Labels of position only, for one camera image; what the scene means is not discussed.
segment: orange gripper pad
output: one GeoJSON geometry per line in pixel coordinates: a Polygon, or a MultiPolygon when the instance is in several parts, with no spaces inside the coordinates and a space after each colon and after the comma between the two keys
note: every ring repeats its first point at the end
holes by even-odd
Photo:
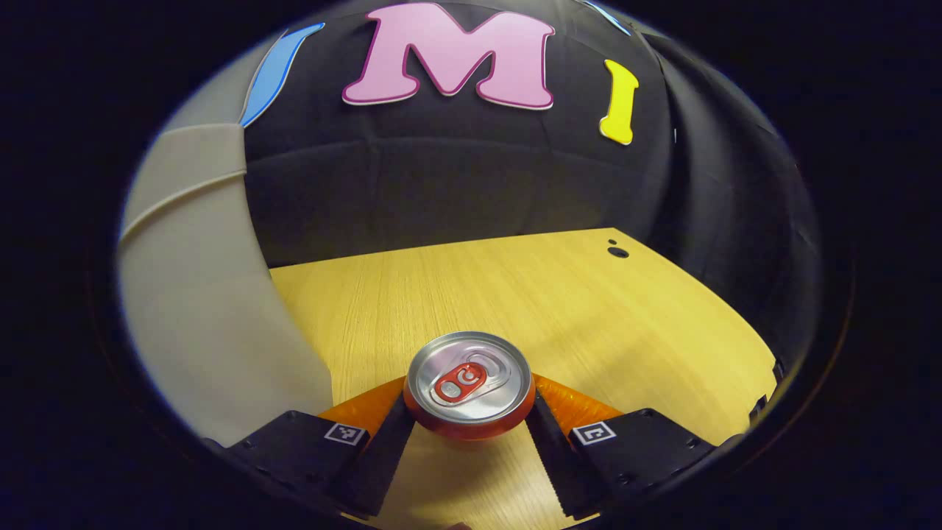
{"type": "Polygon", "coordinates": [[[576,392],[552,379],[533,374],[536,388],[543,395],[550,412],[560,425],[560,430],[568,437],[576,427],[602,422],[621,416],[623,413],[593,398],[576,392]]]}
{"type": "Polygon", "coordinates": [[[317,415],[331,422],[364,428],[370,436],[376,436],[382,421],[402,393],[404,382],[405,377],[393,379],[317,415]]]}

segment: pink letter m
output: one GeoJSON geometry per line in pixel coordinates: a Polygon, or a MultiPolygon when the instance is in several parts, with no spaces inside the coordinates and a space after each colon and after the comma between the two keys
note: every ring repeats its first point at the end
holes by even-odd
{"type": "Polygon", "coordinates": [[[478,83],[478,95],[510,107],[553,106],[546,89],[546,39],[553,26],[519,13],[500,12],[465,32],[438,4],[403,4],[366,15],[378,21],[363,73],[344,89],[351,105],[400,101],[418,92],[418,79],[406,74],[409,49],[415,52],[438,91],[455,95],[490,55],[491,74],[478,83]]]}

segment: can lid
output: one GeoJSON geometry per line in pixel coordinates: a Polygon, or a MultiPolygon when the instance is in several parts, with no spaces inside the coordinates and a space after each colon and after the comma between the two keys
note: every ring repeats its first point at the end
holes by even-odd
{"type": "Polygon", "coordinates": [[[527,360],[506,340],[478,331],[443,335],[409,366],[409,392],[419,406],[451,423],[493,422],[513,412],[532,385],[527,360]]]}

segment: blue foam shape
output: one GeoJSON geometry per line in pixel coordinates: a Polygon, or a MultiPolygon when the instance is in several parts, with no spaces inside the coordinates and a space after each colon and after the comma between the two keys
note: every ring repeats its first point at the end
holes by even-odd
{"type": "Polygon", "coordinates": [[[606,18],[606,20],[608,20],[609,22],[611,22],[612,24],[614,24],[615,27],[621,29],[621,30],[622,30],[622,33],[625,33],[628,37],[631,37],[631,32],[628,31],[627,29],[625,29],[625,27],[622,25],[622,23],[618,22],[618,19],[616,19],[615,17],[609,15],[609,13],[608,13],[607,11],[605,11],[605,10],[602,9],[602,8],[600,8],[600,7],[597,6],[596,4],[593,4],[592,2],[589,2],[589,0],[582,0],[582,3],[585,4],[586,6],[589,6],[590,8],[595,9],[596,11],[598,11],[600,15],[602,15],[603,17],[606,18]]]}
{"type": "Polygon", "coordinates": [[[284,81],[288,78],[291,63],[298,54],[300,44],[312,33],[317,33],[324,27],[324,23],[310,25],[293,33],[282,36],[268,50],[268,55],[262,60],[258,75],[249,89],[249,99],[246,102],[245,112],[239,123],[248,127],[262,112],[271,105],[282,91],[284,81]]]}

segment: soda can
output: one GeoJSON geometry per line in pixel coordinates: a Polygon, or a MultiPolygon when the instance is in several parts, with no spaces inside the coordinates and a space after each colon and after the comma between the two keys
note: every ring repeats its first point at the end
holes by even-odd
{"type": "Polygon", "coordinates": [[[406,406],[432,432],[454,439],[505,433],[533,408],[536,385],[513,344],[479,331],[435,339],[409,365],[406,406]]]}

